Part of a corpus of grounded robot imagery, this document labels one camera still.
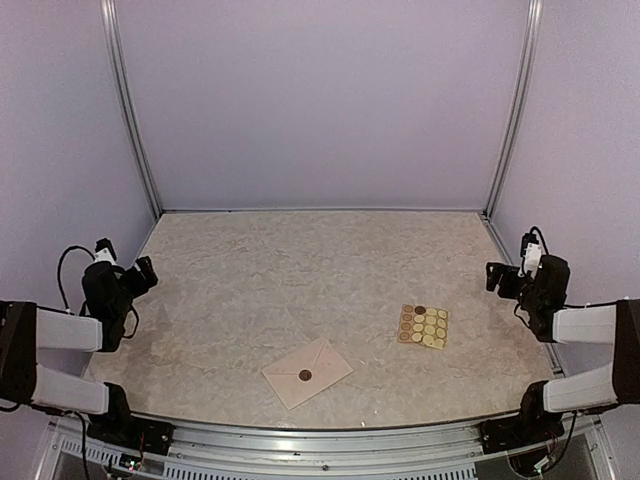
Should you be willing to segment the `brown round sticker sheet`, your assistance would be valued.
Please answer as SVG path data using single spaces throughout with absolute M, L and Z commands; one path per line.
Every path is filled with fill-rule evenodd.
M 448 343 L 449 312 L 425 305 L 403 304 L 397 341 L 443 350 Z

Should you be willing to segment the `round brown seal sticker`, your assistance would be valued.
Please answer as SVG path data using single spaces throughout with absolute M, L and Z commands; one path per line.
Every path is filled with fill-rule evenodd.
M 312 378 L 312 372 L 310 370 L 301 370 L 299 372 L 299 379 L 301 381 L 309 381 Z

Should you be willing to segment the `pink envelope with flap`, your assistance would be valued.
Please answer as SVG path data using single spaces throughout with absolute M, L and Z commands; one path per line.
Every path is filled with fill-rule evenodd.
M 314 340 L 261 370 L 287 410 L 298 407 L 352 372 L 350 364 L 324 338 Z

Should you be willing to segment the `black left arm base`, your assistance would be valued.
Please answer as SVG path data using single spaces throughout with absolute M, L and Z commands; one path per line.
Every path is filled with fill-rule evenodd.
M 168 422 L 133 415 L 124 389 L 111 383 L 106 383 L 106 387 L 107 410 L 88 415 L 88 437 L 140 453 L 167 456 L 175 427 Z

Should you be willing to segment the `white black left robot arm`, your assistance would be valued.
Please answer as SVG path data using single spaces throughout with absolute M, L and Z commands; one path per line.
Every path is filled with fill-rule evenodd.
M 123 269 L 99 259 L 82 278 L 83 315 L 45 308 L 30 301 L 1 303 L 1 399 L 8 411 L 21 405 L 106 415 L 126 410 L 126 395 L 117 385 L 85 380 L 44 366 L 41 350 L 113 353 L 128 339 L 125 322 L 133 301 L 158 283 L 152 261 L 140 257 Z

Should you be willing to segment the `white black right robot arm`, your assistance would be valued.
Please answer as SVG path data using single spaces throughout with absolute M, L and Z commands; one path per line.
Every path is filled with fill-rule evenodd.
M 570 279 L 566 260 L 542 255 L 516 267 L 489 262 L 486 289 L 514 300 L 525 326 L 541 343 L 603 344 L 613 348 L 609 363 L 561 379 L 530 385 L 520 415 L 541 419 L 565 412 L 608 410 L 639 403 L 639 301 L 619 299 L 602 305 L 565 305 Z

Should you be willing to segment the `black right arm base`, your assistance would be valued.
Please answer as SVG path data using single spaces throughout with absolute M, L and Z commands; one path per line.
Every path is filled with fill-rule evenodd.
M 547 381 L 539 381 L 527 388 L 517 414 L 479 424 L 484 454 L 517 449 L 564 435 L 563 414 L 544 408 L 546 384 Z

